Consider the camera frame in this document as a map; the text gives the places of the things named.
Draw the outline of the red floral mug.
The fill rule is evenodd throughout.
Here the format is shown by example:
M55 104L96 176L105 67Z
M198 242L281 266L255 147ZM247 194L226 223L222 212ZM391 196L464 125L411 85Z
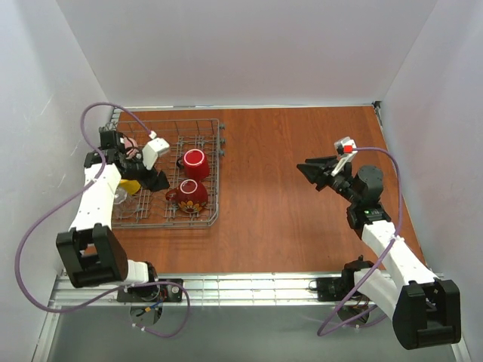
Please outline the red floral mug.
M184 213L195 214L207 205L208 191L201 182L186 179L178 187L167 192L165 199L178 206Z

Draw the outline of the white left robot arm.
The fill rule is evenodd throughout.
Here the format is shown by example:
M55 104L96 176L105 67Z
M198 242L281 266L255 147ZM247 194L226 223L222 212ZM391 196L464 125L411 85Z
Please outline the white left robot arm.
M143 147L116 130L100 132L100 147L86 155L85 186L69 230L57 235L56 245L72 285L132 285L153 281L148 262L127 257L112 230L112 212L121 180L134 180L143 189L158 192L170 184L156 170L158 158L170 151L155 133Z

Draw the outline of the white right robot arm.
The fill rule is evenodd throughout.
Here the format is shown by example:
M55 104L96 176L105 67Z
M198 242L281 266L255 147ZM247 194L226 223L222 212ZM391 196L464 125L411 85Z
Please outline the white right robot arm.
M355 294L368 297L407 350L458 343L460 290L429 270L400 236L380 201L383 172L364 165L353 173L351 163L337 156L307 159L297 169L317 190L329 187L349 202L350 228L378 257L345 264L336 285L344 294L340 302Z

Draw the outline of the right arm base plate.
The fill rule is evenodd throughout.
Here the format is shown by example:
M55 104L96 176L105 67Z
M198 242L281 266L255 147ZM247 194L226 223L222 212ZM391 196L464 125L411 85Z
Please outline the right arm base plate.
M341 277L321 277L309 282L308 289L319 302L339 302L347 294Z

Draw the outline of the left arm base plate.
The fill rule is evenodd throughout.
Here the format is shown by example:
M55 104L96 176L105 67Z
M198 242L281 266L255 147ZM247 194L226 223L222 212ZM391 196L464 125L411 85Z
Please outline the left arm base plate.
M149 286L149 287L129 287L117 293L117 302L126 303L156 303L156 302L181 302L184 280L181 278L160 279L168 284Z

